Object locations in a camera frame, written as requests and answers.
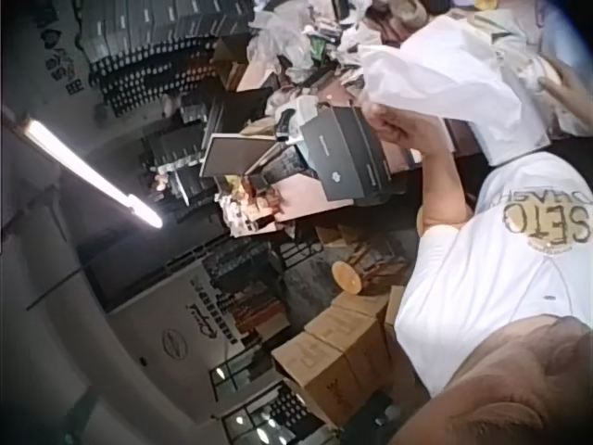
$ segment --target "pile of boxes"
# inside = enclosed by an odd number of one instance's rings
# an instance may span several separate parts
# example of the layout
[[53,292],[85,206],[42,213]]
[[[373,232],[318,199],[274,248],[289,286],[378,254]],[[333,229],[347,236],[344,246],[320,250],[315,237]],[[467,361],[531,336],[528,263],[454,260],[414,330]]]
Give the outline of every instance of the pile of boxes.
[[401,286],[376,297],[344,292],[305,332],[272,352],[285,383],[327,425],[343,427],[377,390],[404,412],[427,400],[396,341],[402,296]]

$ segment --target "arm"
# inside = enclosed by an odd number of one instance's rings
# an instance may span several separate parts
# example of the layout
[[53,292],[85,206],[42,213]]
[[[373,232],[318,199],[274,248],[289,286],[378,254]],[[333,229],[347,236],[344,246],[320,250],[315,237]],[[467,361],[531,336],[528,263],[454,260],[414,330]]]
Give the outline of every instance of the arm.
[[372,103],[362,110],[385,141],[415,148],[423,155],[423,230],[435,225],[460,228],[468,220],[465,195],[453,155],[443,143],[437,118]]
[[461,228],[468,220],[465,195],[453,155],[445,148],[423,156],[423,230]]

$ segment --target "person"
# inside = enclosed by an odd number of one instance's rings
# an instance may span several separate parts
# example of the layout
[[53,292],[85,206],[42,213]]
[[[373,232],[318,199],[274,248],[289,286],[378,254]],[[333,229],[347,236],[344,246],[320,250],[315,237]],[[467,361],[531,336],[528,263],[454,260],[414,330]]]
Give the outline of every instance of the person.
[[532,153],[490,173],[471,216],[434,121],[372,103],[363,112],[382,139],[423,155],[423,235],[395,329],[431,400],[392,445],[590,443],[585,180]]

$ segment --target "white paper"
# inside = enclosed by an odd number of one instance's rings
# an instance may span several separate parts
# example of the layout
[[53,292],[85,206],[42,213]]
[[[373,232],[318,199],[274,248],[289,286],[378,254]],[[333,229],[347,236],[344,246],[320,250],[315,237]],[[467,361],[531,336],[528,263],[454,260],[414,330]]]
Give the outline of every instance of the white paper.
[[540,147],[541,128],[522,128],[522,100],[503,80],[495,48],[467,23],[441,16],[400,49],[367,45],[359,53],[373,102],[472,122],[492,165]]

